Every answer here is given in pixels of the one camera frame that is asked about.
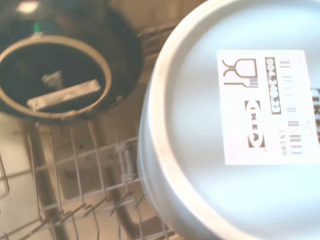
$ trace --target wire rack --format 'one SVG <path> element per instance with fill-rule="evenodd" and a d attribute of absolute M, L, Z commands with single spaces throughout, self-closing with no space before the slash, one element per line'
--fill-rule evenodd
<path fill-rule="evenodd" d="M 101 228 L 109 226 L 103 219 L 114 216 L 113 230 L 119 240 L 169 239 L 173 235 L 156 216 L 147 220 L 143 217 L 141 204 L 145 197 L 139 189 L 135 158 L 137 137 L 103 145 L 103 130 L 98 123 L 91 120 L 61 127 L 21 123 L 23 131 L 16 134 L 25 139 L 30 168 L 6 174 L 0 159 L 0 182 L 4 185 L 0 198 L 11 193 L 12 180 L 31 174 L 36 217 L 10 232 L 0 232 L 0 239 L 9 240 L 24 232 L 17 239 L 26 240 L 45 230 L 54 240 L 79 239 L 78 222 L 82 219 L 94 225 L 93 239 L 106 239 L 101 236 Z M 83 140 L 86 133 L 89 139 Z M 66 140 L 70 152 L 58 146 Z"/>

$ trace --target dishwasher rack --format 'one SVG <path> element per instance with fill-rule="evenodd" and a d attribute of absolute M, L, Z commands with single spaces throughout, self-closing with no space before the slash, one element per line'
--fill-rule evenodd
<path fill-rule="evenodd" d="M 19 239 L 29 239 L 29 237 L 37 232 L 47 229 L 50 229 L 54 240 L 69 239 L 65 233 L 64 225 L 70 223 L 74 230 L 75 239 L 79 239 L 77 221 L 83 218 L 92 218 L 96 227 L 95 239 L 99 240 L 101 226 L 98 223 L 98 216 L 100 214 L 107 214 L 107 217 L 117 215 L 119 222 L 117 239 L 119 240 L 127 239 L 122 238 L 122 232 L 125 232 L 128 238 L 132 240 L 169 239 L 173 235 L 173 232 L 161 223 L 157 217 L 146 221 L 142 219 L 140 204 L 144 200 L 144 195 L 141 192 L 138 195 L 134 188 L 134 185 L 140 181 L 137 175 L 136 159 L 133 156 L 133 152 L 135 152 L 137 146 L 137 137 L 101 146 L 99 143 L 102 141 L 101 136 L 99 136 L 101 130 L 97 127 L 97 121 L 90 120 L 81 124 L 82 127 L 84 125 L 87 126 L 93 148 L 78 152 L 78 149 L 83 148 L 81 144 L 77 143 L 75 136 L 78 129 L 75 129 L 72 125 L 64 126 L 63 131 L 67 131 L 72 145 L 72 156 L 57 159 L 58 156 L 55 153 L 57 141 L 54 139 L 56 134 L 53 131 L 59 130 L 59 127 L 22 123 L 23 132 L 16 134 L 22 134 L 26 140 L 30 158 L 30 170 L 11 175 L 6 174 L 4 164 L 0 159 L 0 171 L 2 175 L 0 182 L 4 182 L 5 186 L 5 192 L 0 196 L 0 199 L 10 194 L 9 182 L 11 179 L 31 173 L 35 189 L 37 218 L 11 232 L 0 232 L 0 239 L 9 240 L 10 236 L 30 226 L 34 227 Z M 45 153 L 42 152 L 42 149 L 46 147 L 43 146 L 44 140 L 41 140 L 41 138 L 48 138 L 49 148 L 53 150 L 53 160 L 50 162 L 45 160 Z M 109 159 L 106 159 L 106 154 L 104 153 L 106 151 L 115 153 L 117 156 L 109 155 Z M 81 174 L 85 173 L 85 170 L 83 170 L 83 166 L 81 167 L 80 161 L 83 161 L 83 158 L 87 156 L 95 156 L 91 160 L 96 161 L 99 187 L 94 190 L 88 190 L 88 186 L 84 186 L 84 182 L 82 182 Z M 60 166 L 69 163 L 74 164 L 74 169 L 71 171 L 75 172 L 77 194 L 69 194 L 70 196 L 67 199 L 63 199 L 63 190 L 61 189 L 63 188 L 63 181 L 58 169 Z M 116 179 L 113 172 L 117 171 L 117 167 L 120 173 L 119 179 Z M 50 173 L 55 178 L 57 192 L 52 189 Z M 100 196 L 99 201 L 96 201 L 94 204 L 87 202 L 89 198 L 94 196 Z M 70 210 L 65 209 L 66 205 L 74 202 L 77 202 L 78 206 Z M 134 223 L 130 219 L 128 211 L 136 214 L 138 223 Z"/>

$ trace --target glass and fork icon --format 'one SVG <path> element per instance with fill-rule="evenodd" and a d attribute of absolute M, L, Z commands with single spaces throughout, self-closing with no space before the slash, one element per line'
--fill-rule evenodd
<path fill-rule="evenodd" d="M 254 58 L 238 59 L 233 65 L 222 60 L 227 70 L 224 71 L 224 85 L 242 85 L 245 88 L 258 88 L 257 61 Z"/>

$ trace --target barcode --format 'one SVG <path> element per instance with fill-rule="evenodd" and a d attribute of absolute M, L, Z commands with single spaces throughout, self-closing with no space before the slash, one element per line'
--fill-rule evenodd
<path fill-rule="evenodd" d="M 288 127 L 299 127 L 299 121 L 288 121 Z"/>
<path fill-rule="evenodd" d="M 281 84 L 283 98 L 287 112 L 288 147 L 292 155 L 303 153 L 302 136 L 300 134 L 299 109 L 297 105 L 297 92 L 295 77 L 292 74 L 292 65 L 288 59 L 280 59 Z"/>

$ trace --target food safe symbol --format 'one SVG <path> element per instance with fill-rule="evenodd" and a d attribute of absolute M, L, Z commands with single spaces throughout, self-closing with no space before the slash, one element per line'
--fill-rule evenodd
<path fill-rule="evenodd" d="M 240 58 L 234 65 L 227 64 L 224 71 L 224 85 L 242 85 L 245 88 L 258 88 L 257 60 L 254 58 Z"/>
<path fill-rule="evenodd" d="M 265 148 L 260 101 L 244 101 L 244 105 L 248 122 L 248 146 L 249 148 Z"/>

